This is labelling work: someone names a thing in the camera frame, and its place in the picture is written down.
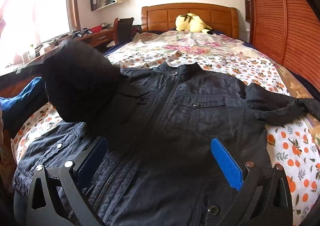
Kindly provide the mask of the wooden chair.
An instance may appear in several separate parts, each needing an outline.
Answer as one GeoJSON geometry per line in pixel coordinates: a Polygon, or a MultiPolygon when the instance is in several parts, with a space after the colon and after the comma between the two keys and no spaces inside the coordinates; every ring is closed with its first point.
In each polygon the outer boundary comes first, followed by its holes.
{"type": "Polygon", "coordinates": [[[139,32],[139,28],[133,26],[131,18],[116,18],[113,24],[113,40],[115,45],[130,42],[135,34],[139,32]]]}

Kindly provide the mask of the red basket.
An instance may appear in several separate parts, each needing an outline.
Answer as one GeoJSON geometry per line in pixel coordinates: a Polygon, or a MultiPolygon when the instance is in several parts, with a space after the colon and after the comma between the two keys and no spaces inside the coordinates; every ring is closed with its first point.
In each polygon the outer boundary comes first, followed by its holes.
{"type": "Polygon", "coordinates": [[[96,34],[98,32],[101,32],[102,30],[102,26],[99,25],[99,26],[94,26],[93,28],[90,28],[91,32],[93,32],[93,34],[96,34]]]}

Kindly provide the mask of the pink floral quilt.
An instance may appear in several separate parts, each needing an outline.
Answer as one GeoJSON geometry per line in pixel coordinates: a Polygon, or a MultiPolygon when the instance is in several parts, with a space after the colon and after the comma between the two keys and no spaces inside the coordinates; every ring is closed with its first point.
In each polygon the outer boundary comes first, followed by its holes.
{"type": "Polygon", "coordinates": [[[255,83],[273,93],[310,98],[305,88],[267,56],[226,35],[167,31],[136,34],[133,41],[110,56],[121,67],[153,68],[197,63],[205,71],[231,75],[244,84],[255,83]]]}

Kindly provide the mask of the orange floral bed sheet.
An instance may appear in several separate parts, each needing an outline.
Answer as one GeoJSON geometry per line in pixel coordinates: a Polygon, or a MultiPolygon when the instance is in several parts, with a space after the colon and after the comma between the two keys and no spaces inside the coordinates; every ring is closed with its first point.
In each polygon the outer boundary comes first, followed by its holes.
{"type": "Polygon", "coordinates": [[[319,102],[291,97],[270,60],[214,42],[133,42],[107,56],[71,42],[20,94],[11,142],[16,201],[38,166],[59,168],[97,137],[79,188],[104,225],[218,225],[238,193],[211,151],[242,170],[284,167],[291,225],[319,224],[319,148],[304,118],[319,102]]]}

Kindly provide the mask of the black jacket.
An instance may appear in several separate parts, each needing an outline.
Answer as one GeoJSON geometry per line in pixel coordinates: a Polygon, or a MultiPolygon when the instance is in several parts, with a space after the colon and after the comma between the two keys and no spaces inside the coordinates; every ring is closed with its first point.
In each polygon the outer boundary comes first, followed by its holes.
{"type": "Polygon", "coordinates": [[[212,155],[212,139],[241,164],[271,169],[266,125],[319,117],[315,99],[272,93],[196,63],[118,68],[85,45],[41,64],[61,122],[30,144],[16,168],[25,221],[36,168],[60,167],[103,137],[107,152],[82,193],[104,225],[215,225],[237,191],[212,155]]]}

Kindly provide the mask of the window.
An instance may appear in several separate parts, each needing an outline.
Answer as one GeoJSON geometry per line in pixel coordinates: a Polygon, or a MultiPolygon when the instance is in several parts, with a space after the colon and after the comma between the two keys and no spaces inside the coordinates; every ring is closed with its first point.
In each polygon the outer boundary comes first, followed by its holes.
{"type": "Polygon", "coordinates": [[[1,68],[29,62],[42,43],[79,29],[77,0],[1,0],[1,68]]]}

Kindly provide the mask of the wooden louvered wardrobe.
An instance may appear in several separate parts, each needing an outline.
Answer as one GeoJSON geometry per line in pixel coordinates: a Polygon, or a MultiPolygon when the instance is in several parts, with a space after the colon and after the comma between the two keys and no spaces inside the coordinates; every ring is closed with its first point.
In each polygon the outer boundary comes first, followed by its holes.
{"type": "Polygon", "coordinates": [[[249,41],[319,87],[319,20],[306,0],[248,0],[249,41]]]}

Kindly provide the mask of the yellow plush toy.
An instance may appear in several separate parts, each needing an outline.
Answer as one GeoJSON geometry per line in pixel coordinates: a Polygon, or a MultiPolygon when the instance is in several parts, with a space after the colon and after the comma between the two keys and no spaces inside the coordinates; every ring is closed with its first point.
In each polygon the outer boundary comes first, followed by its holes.
{"type": "Polygon", "coordinates": [[[193,13],[177,16],[175,25],[177,31],[208,33],[213,30],[198,15],[193,13]]]}

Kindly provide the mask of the folded blue garment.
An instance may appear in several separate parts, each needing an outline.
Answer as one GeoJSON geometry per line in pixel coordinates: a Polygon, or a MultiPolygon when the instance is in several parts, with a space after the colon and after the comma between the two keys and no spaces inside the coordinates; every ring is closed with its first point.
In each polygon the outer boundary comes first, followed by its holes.
{"type": "Polygon", "coordinates": [[[41,77],[29,82],[15,97],[1,97],[4,130],[16,134],[34,112],[48,102],[45,83],[41,77]]]}

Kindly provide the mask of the wooden desk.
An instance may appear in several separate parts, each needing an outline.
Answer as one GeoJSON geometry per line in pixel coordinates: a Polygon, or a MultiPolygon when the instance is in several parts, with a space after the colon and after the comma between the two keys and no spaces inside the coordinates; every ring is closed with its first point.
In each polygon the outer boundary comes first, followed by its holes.
{"type": "Polygon", "coordinates": [[[65,49],[69,45],[85,45],[85,47],[99,47],[102,44],[108,44],[113,41],[113,29],[104,29],[100,32],[97,32],[95,34],[87,35],[78,39],[63,39],[60,44],[50,50],[49,52],[45,52],[43,55],[37,56],[35,59],[30,61],[26,64],[18,64],[13,65],[12,67],[7,67],[3,70],[1,70],[1,76],[5,76],[11,73],[14,73],[18,71],[20,72],[20,69],[24,69],[26,67],[33,67],[35,65],[41,65],[46,59],[56,55],[59,51],[65,49]]]}

